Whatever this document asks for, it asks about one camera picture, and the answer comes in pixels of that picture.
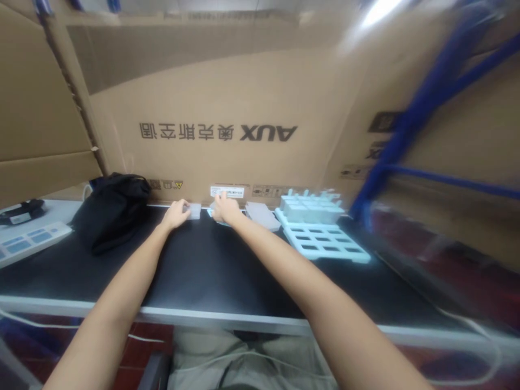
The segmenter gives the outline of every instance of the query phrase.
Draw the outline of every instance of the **white label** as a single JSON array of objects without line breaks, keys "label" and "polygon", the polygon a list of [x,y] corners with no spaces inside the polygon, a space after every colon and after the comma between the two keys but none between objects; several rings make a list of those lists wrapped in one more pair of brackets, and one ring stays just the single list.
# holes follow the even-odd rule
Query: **white label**
[{"label": "white label", "polygon": [[31,214],[24,213],[24,214],[20,214],[19,216],[16,216],[16,217],[11,217],[9,219],[11,220],[11,223],[13,225],[16,225],[16,224],[25,222],[26,220],[30,220],[31,219]]},{"label": "white label", "polygon": [[210,195],[215,197],[216,194],[221,194],[224,191],[227,192],[228,198],[243,198],[244,188],[243,187],[213,187],[211,186]]}]

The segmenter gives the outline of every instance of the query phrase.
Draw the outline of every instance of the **black bag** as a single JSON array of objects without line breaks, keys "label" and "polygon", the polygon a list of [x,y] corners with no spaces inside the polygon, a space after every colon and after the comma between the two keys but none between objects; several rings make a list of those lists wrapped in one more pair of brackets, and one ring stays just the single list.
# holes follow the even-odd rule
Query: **black bag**
[{"label": "black bag", "polygon": [[99,255],[132,238],[146,216],[150,184],[143,176],[112,173],[84,201],[71,226]]}]

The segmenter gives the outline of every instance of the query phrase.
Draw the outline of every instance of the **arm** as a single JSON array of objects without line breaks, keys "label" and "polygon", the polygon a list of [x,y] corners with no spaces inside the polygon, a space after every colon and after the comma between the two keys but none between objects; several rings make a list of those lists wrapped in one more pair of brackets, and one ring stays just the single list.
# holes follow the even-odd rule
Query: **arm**
[{"label": "arm", "polygon": [[44,390],[109,389],[122,359],[126,338],[152,283],[170,232],[190,212],[175,201],[162,222],[114,276],[81,324]]},{"label": "arm", "polygon": [[215,197],[213,216],[231,225],[296,302],[343,389],[432,389],[361,308],[312,262]]}]

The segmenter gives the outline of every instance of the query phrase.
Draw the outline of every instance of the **white plastic part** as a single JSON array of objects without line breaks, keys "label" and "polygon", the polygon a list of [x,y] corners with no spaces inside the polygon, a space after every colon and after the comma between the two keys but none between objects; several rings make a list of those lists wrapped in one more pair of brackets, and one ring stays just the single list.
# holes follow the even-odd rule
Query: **white plastic part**
[{"label": "white plastic part", "polygon": [[345,213],[338,194],[322,191],[319,196],[288,191],[275,215],[289,243],[309,260],[348,259],[366,264],[371,256],[336,224]]},{"label": "white plastic part", "polygon": [[245,204],[245,210],[253,221],[269,229],[272,232],[280,229],[281,223],[275,218],[269,208],[263,203],[247,202]]},{"label": "white plastic part", "polygon": [[191,210],[191,215],[188,217],[188,220],[200,219],[200,211],[202,209],[200,203],[191,203],[189,209]]},{"label": "white plastic part", "polygon": [[337,194],[328,191],[315,196],[309,194],[309,190],[305,190],[303,194],[289,190],[287,195],[282,196],[279,209],[291,223],[335,224],[345,213],[340,208],[341,201],[334,201],[335,199]]},{"label": "white plastic part", "polygon": [[0,243],[0,268],[16,263],[26,257],[56,244],[72,232],[66,224],[53,224],[36,228]]}]

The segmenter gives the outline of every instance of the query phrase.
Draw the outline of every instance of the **hand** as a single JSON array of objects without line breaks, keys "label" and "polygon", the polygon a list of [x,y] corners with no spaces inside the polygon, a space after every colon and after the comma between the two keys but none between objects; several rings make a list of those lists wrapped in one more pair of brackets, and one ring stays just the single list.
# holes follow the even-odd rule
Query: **hand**
[{"label": "hand", "polygon": [[166,211],[166,214],[164,214],[161,225],[167,227],[169,230],[173,230],[181,226],[191,214],[191,210],[183,212],[183,207],[188,207],[189,205],[190,204],[184,199],[181,199],[180,201],[174,201],[168,211]]},{"label": "hand", "polygon": [[243,214],[238,207],[238,202],[234,199],[228,199],[228,194],[225,191],[222,195],[215,195],[215,208],[212,212],[215,221],[224,221],[231,225],[233,219],[241,215]]}]

